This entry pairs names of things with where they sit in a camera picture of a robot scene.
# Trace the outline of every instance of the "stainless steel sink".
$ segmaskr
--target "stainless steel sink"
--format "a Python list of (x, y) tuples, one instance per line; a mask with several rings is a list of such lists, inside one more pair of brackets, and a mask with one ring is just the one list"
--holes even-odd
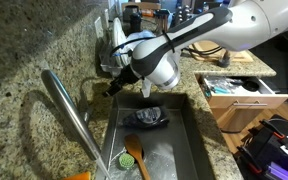
[[(142, 130), (121, 126), (124, 117), (136, 110), (164, 105), (170, 122), (166, 127)], [(149, 98), (141, 94), (117, 94), (114, 97), (102, 157), (113, 180), (142, 179), (137, 164), (121, 170), (118, 157), (125, 152), (124, 137), (139, 136), (144, 163), (152, 180), (214, 179), (207, 153), (198, 132), (192, 107), (186, 94), (152, 93)], [(104, 179), (101, 170), (96, 179)]]

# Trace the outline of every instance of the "faucet spout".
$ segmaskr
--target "faucet spout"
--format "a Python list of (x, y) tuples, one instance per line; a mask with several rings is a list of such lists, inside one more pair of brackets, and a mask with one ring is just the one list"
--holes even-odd
[(101, 158), (99, 146), (83, 119), (86, 119), (86, 117), (81, 117), (71, 97), (56, 74), (51, 70), (43, 70), (41, 77), (56, 108), (63, 116), (66, 121), (65, 123), (68, 125), (68, 129), (76, 141), (82, 146), (91, 160), (95, 161)]

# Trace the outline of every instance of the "dish sponge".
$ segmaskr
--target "dish sponge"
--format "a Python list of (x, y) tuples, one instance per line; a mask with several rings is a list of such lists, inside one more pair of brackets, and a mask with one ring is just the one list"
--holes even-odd
[(129, 169), (134, 165), (134, 157), (131, 156), (130, 154), (127, 153), (123, 153), (120, 157), (119, 157), (119, 162), (120, 162), (120, 166), (123, 169)]

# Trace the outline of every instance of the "backsplash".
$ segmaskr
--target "backsplash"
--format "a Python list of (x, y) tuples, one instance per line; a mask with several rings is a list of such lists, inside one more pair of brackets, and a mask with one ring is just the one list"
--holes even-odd
[[(94, 21), (107, 7), (101, 0), (0, 1), (0, 179), (60, 179), (95, 169), (63, 135), (40, 75), (53, 70), (74, 101), (82, 90), (92, 100), (96, 88), (106, 88), (94, 85), (102, 76)], [(100, 118), (92, 123), (105, 124)]]

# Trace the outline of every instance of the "open drawer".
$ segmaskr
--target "open drawer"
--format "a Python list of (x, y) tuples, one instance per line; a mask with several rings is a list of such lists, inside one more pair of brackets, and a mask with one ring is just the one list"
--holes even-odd
[(211, 109), (275, 109), (288, 99), (288, 94), (275, 94), (258, 78), (253, 80), (259, 85), (260, 94), (216, 94), (208, 89), (202, 75), (197, 74), (196, 79)]

